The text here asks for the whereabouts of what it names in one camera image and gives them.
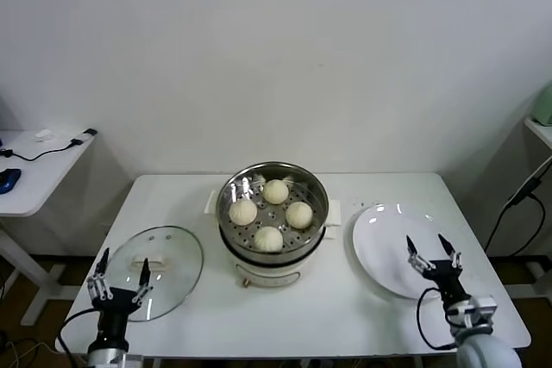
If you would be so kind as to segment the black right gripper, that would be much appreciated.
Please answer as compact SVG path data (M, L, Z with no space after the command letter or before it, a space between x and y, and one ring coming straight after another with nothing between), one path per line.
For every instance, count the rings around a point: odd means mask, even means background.
M438 238L448 258L428 261L418 253L412 239L406 236L408 263L417 273L436 285L444 306L452 306L469 300L470 295L460 282L461 253L442 234Z

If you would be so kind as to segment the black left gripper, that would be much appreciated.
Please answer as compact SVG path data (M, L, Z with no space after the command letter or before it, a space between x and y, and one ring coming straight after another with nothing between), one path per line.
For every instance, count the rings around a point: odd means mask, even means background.
M142 304L151 291L149 260L145 258L139 277L138 291L110 288L105 278L110 249L106 248L96 263L94 272L87 278L87 290L92 307L99 312L96 339L92 346L127 346L126 330L129 316Z

